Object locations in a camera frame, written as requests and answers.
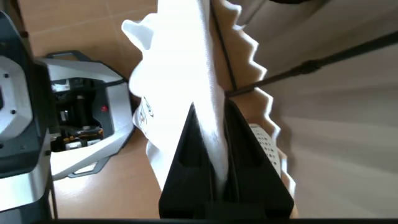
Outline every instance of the white perforated panel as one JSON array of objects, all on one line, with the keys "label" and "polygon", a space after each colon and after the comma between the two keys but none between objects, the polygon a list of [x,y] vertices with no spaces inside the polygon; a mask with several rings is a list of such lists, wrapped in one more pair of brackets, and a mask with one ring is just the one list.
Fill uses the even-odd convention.
[{"label": "white perforated panel", "polygon": [[276,172],[280,177],[280,160],[278,155],[278,148],[273,142],[272,138],[260,127],[258,124],[249,124],[251,131],[259,141],[264,153],[267,155],[271,164],[274,166]]}]

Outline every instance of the black pole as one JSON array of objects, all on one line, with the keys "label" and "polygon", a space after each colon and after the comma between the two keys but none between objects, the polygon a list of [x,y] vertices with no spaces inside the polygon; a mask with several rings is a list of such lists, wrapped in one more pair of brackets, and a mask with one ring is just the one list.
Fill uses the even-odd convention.
[{"label": "black pole", "polygon": [[270,83],[277,82],[279,80],[283,80],[288,77],[294,77],[297,75],[307,75],[311,74],[318,69],[322,68],[325,65],[330,65],[336,62],[340,62],[342,60],[346,60],[355,56],[359,56],[362,54],[366,54],[369,52],[372,52],[374,50],[381,49],[383,47],[390,46],[392,44],[398,43],[398,31],[395,31],[391,34],[387,34],[385,36],[376,38],[374,40],[367,41],[363,44],[359,44],[355,47],[352,47],[347,50],[343,50],[341,52],[335,53],[331,56],[327,56],[318,60],[309,60],[304,63],[302,63],[299,66],[296,66],[286,72],[282,72],[278,75],[274,75],[272,77],[266,78],[264,80],[246,85],[242,88],[238,88],[235,91],[227,91],[226,96],[227,97],[232,97],[232,96],[237,96],[241,95],[244,93],[248,93],[250,91],[253,91],[255,87],[267,85]]}]

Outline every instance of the white towel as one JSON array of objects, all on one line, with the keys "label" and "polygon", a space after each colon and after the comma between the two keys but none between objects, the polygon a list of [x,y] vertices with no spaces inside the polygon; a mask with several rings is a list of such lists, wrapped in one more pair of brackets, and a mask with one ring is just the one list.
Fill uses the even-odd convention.
[{"label": "white towel", "polygon": [[140,23],[124,21],[122,30],[143,54],[129,87],[142,100],[134,124],[150,141],[147,155],[160,188],[194,102],[220,196],[228,174],[228,152],[224,92],[216,82],[208,6],[209,0],[159,0],[157,14]]}]

